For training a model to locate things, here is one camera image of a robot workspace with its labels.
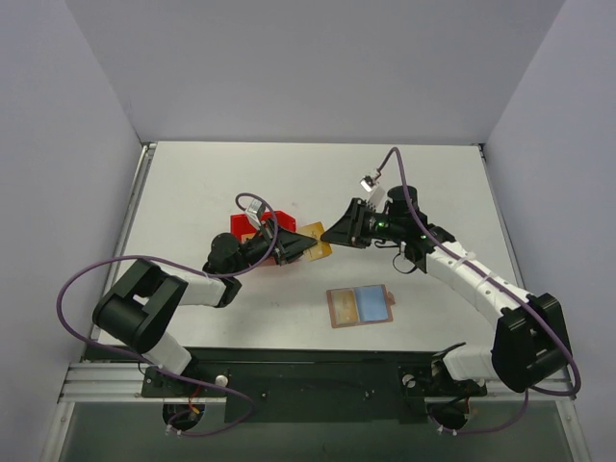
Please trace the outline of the red plastic bin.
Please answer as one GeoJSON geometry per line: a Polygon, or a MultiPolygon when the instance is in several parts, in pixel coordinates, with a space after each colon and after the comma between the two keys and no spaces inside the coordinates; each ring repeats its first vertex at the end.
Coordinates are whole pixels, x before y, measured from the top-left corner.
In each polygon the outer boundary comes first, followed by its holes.
{"type": "MultiPolygon", "coordinates": [[[[288,214],[276,211],[275,217],[278,225],[289,231],[296,231],[295,219],[288,214]]],[[[230,217],[230,232],[242,243],[246,238],[257,232],[248,222],[245,215],[236,214],[230,217]]]]}

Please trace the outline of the tan leather card holder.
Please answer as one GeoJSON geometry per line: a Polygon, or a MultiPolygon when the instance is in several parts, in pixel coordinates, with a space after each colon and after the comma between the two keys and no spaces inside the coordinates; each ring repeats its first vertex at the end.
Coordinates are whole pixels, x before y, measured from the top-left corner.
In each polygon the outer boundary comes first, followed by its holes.
{"type": "Polygon", "coordinates": [[[396,305],[393,294],[383,284],[328,290],[326,299],[332,328],[391,322],[393,320],[392,307],[396,305]],[[355,293],[359,322],[337,326],[333,319],[331,292],[343,289],[352,289],[355,293]]]}

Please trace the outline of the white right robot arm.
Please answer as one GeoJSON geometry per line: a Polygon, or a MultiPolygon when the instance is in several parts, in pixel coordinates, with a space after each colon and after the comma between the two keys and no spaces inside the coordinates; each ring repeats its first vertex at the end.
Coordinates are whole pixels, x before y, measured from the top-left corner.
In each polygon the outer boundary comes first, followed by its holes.
{"type": "Polygon", "coordinates": [[[464,380],[490,379],[522,393],[564,369],[572,358],[558,300],[533,295],[481,264],[451,233],[429,222],[413,187],[389,189],[380,212],[367,200],[352,199],[321,238],[353,248],[394,244],[414,269],[449,286],[494,329],[489,347],[461,343],[441,353],[429,379],[442,394],[454,392],[464,380]]]}

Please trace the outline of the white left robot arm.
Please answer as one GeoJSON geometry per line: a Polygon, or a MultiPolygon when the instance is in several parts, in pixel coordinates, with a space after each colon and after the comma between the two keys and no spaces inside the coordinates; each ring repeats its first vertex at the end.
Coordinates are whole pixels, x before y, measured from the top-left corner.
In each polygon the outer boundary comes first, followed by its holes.
{"type": "Polygon", "coordinates": [[[297,260],[318,240],[263,222],[252,238],[241,242],[231,233],[217,235],[203,269],[205,276],[191,272],[169,273],[139,259],[115,282],[97,303],[93,323],[147,361],[166,370],[164,384],[176,396],[192,393],[198,373],[189,366],[192,356],[167,328],[179,306],[201,305],[224,308],[237,296],[242,283],[234,276],[254,268],[268,257],[283,266],[297,260]]]}

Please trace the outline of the gold card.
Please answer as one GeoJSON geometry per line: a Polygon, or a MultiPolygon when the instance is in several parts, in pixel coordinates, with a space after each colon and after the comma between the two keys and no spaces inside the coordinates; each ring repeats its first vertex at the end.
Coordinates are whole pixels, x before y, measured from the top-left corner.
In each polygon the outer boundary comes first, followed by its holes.
{"type": "Polygon", "coordinates": [[[355,293],[352,289],[331,292],[333,319],[337,326],[359,322],[355,293]]]}

